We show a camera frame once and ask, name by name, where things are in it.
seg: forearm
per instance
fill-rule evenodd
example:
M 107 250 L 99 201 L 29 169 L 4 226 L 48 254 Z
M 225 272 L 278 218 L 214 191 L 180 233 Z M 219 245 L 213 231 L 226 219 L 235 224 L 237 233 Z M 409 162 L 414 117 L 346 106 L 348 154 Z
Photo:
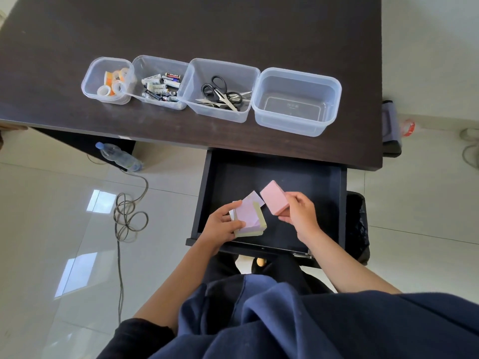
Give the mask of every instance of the forearm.
M 388 293 L 401 293 L 352 258 L 325 233 L 317 233 L 308 239 L 307 245 L 338 292 L 360 292 L 374 289 Z
M 197 241 L 170 277 L 133 317 L 168 326 L 176 332 L 180 307 L 201 284 L 214 250 L 211 245 Z

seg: dark wooden desk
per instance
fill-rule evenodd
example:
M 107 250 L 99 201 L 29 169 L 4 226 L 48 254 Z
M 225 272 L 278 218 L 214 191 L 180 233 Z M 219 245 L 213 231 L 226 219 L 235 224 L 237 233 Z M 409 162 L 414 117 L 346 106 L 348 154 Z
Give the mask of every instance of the dark wooden desk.
M 332 76 L 343 86 L 338 117 L 311 138 L 261 127 L 253 110 L 239 124 L 82 94 L 93 59 L 141 54 Z M 19 0 L 0 32 L 0 81 L 2 120 L 382 166 L 380 0 Z

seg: drawer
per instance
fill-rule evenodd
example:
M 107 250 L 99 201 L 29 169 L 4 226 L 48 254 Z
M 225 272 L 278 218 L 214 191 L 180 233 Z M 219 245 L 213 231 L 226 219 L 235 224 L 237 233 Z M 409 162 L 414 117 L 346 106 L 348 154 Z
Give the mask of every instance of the drawer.
M 191 238 L 192 245 L 205 227 L 208 216 L 222 205 L 259 193 L 271 180 L 284 191 L 300 191 L 314 202 L 320 227 L 344 248 L 346 220 L 346 168 L 312 160 L 260 155 L 234 150 L 207 152 Z M 281 222 L 267 207 L 262 209 L 268 225 L 263 235 L 228 242 L 224 251 L 264 257 L 256 251 L 291 252 L 310 258 L 308 248 L 297 239 L 293 226 Z M 250 250 L 250 254 L 236 247 Z

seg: sleeve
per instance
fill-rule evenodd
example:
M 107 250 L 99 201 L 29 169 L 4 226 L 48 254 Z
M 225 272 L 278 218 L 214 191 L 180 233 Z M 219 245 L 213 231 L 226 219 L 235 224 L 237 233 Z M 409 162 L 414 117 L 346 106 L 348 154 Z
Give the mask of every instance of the sleeve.
M 169 327 L 143 319 L 124 320 L 97 359 L 147 359 L 174 338 Z

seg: another person's hand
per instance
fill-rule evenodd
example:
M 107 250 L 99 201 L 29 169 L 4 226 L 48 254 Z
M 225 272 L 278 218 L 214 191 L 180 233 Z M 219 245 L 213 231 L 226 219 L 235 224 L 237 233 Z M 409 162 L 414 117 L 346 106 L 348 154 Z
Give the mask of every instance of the another person's hand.
M 316 219 L 314 204 L 306 195 L 296 191 L 287 192 L 286 199 L 289 203 L 289 216 L 278 218 L 292 224 L 298 233 L 298 239 L 308 245 L 309 240 L 322 232 Z
M 213 249 L 213 254 L 218 253 L 219 247 L 225 242 L 235 239 L 234 230 L 243 228 L 246 223 L 240 220 L 231 221 L 228 214 L 230 210 L 236 209 L 242 203 L 242 200 L 223 205 L 208 217 L 205 229 L 201 233 L 197 242 L 208 244 Z

